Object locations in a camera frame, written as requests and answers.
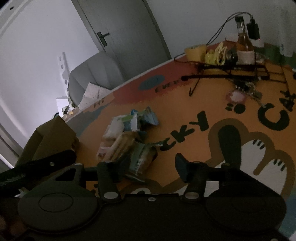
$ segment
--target bottle neck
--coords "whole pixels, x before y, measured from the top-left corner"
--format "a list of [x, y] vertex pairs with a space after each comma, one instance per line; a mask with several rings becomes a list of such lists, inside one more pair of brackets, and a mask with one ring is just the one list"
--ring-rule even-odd
[[246, 27], [244, 25], [244, 22], [237, 22], [237, 30], [239, 32], [239, 35], [246, 34]]

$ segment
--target white wall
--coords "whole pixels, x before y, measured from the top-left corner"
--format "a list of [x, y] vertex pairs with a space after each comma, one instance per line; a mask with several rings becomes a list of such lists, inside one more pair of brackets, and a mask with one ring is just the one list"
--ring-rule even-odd
[[98, 53], [71, 0], [33, 0], [0, 38], [0, 122], [22, 147], [65, 95], [61, 52], [70, 71]]
[[[261, 38], [268, 43], [279, 43], [275, 0], [147, 0], [161, 29], [172, 56], [183, 53], [186, 47], [207, 43], [228, 16], [238, 11], [250, 12], [259, 24]], [[284, 10], [296, 27], [296, 4], [281, 0]], [[236, 33], [232, 20], [225, 25], [216, 42], [227, 33]], [[293, 39], [296, 31], [291, 32]]]

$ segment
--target bottle cap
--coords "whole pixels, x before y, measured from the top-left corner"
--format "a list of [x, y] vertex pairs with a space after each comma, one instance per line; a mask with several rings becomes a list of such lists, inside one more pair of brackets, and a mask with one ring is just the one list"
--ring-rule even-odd
[[244, 17], [243, 17], [243, 16], [236, 16], [236, 17], [235, 17], [235, 21], [236, 21], [237, 23], [239, 23], [239, 22], [243, 22], [243, 21], [244, 21]]

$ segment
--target bottle label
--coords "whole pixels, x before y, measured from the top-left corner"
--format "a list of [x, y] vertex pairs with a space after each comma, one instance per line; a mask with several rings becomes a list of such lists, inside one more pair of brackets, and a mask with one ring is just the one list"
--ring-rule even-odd
[[238, 64], [255, 64], [254, 51], [237, 51]]

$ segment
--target chair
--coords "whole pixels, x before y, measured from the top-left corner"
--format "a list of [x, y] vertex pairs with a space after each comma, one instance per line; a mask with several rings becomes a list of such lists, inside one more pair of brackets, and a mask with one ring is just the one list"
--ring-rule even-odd
[[124, 83], [118, 64], [104, 51], [76, 67], [69, 76], [69, 95], [79, 105], [89, 83], [112, 90]]

